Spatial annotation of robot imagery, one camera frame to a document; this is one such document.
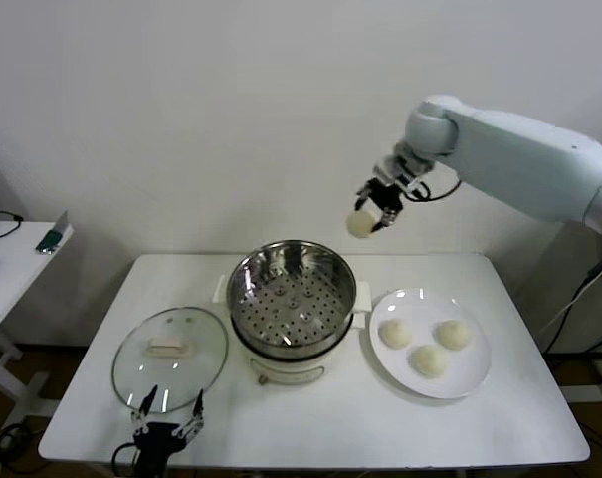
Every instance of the robotic arm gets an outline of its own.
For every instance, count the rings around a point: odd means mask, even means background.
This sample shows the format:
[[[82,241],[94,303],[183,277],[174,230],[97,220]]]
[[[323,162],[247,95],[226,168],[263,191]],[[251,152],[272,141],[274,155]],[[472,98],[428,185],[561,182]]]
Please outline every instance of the robotic arm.
[[[537,219],[574,221],[602,234],[602,146],[535,119],[481,111],[433,96],[409,115],[405,136],[358,192],[349,232],[367,237],[391,225],[401,195],[423,199],[420,178],[436,163]]]

